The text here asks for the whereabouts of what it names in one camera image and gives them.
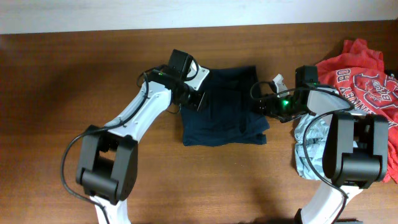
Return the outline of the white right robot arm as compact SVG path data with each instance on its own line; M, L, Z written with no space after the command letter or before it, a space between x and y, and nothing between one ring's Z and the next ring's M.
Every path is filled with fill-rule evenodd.
M286 123L314 115L306 130L323 119L329 125L322 156L324 174L311 201L297 210L294 223L338 223L353 197L380 182L387 173L388 121L379 114L357 110L330 85L318 81L315 66L295 71L295 88L288 89L281 75L268 82L272 92L254 97L256 110Z

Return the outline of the navy blue shorts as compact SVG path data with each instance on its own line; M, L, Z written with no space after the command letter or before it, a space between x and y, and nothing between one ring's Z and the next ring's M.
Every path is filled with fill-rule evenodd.
M266 117L254 111L250 94L258 82L254 65L211 69L201 89L208 98L201 111L182 108L184 146L222 146L229 143L264 145L264 131L270 128Z

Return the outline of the light blue crumpled shirt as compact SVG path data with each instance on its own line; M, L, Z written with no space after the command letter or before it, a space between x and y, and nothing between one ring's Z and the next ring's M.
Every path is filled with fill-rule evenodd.
M296 140L294 148L296 171L299 176L308 180L320 180L320 178L310 168L303 150L303 134L307 126L314 118L314 116L309 114L302 116L294 130L294 137ZM315 170L322 177L325 177L322 167L322 157L329 127L329 124L326 124L323 119L320 119L314 123L314 125L307 131L306 135L306 148L308 157Z

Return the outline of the red printed t-shirt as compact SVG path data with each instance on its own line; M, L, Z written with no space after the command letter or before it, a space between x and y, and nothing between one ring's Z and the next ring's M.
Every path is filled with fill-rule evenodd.
M387 173L397 182L397 79L385 73L383 53L364 39L344 40L341 53L317 63L318 80L336 88L356 109L388 121Z

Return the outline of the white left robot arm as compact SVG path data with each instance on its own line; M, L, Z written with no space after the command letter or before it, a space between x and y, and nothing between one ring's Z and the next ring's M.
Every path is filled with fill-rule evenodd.
M173 50L168 63L141 73L137 96L102 127L80 136L76 182L95 206L99 223L129 223L127 198L137 179L138 144L156 117L171 104L199 111L206 93L201 85L210 70L193 56Z

